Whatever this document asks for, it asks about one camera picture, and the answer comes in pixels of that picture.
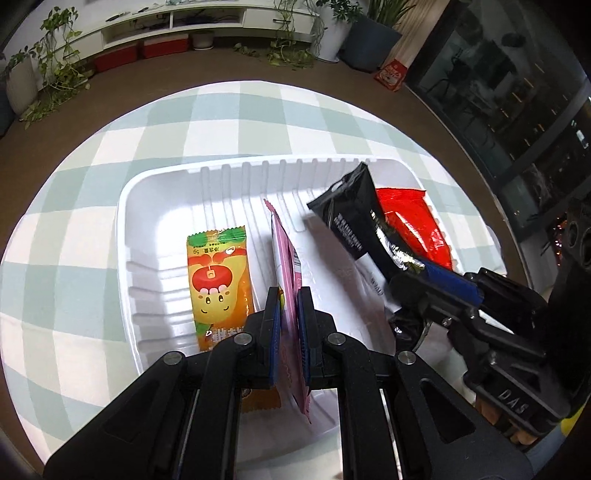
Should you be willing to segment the right hand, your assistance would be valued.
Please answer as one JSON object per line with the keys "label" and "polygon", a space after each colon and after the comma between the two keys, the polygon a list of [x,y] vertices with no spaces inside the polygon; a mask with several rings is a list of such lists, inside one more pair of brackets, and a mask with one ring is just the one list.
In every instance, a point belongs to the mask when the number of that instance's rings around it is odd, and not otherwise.
{"label": "right hand", "polygon": [[537,442],[537,436],[521,429],[496,406],[489,404],[481,397],[476,397],[474,407],[491,425],[499,430],[514,445],[519,447],[529,447]]}

